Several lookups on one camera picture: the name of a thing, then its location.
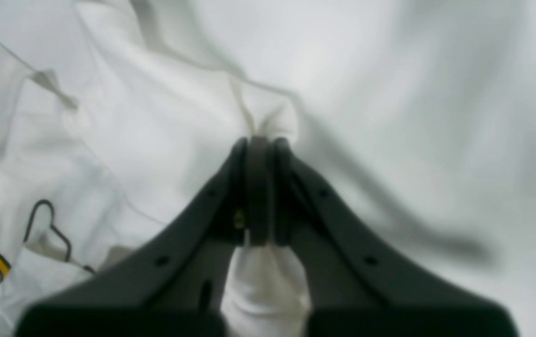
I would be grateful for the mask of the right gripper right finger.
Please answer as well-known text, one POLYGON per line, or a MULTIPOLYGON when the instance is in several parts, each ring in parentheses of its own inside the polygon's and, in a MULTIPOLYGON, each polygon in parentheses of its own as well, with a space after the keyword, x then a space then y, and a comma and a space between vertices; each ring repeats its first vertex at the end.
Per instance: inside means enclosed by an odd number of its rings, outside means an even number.
POLYGON ((378 237, 278 139, 273 239, 304 268, 305 337, 515 337, 501 305, 433 275, 378 237))

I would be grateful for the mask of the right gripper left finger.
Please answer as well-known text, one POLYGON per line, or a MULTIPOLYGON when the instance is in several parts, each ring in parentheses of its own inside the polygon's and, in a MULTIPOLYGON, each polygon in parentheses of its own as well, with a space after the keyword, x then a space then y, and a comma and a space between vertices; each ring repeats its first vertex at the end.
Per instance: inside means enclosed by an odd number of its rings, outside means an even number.
POLYGON ((236 142, 165 230, 118 264, 33 305, 18 337, 223 337, 236 247, 268 243, 268 140, 236 142))

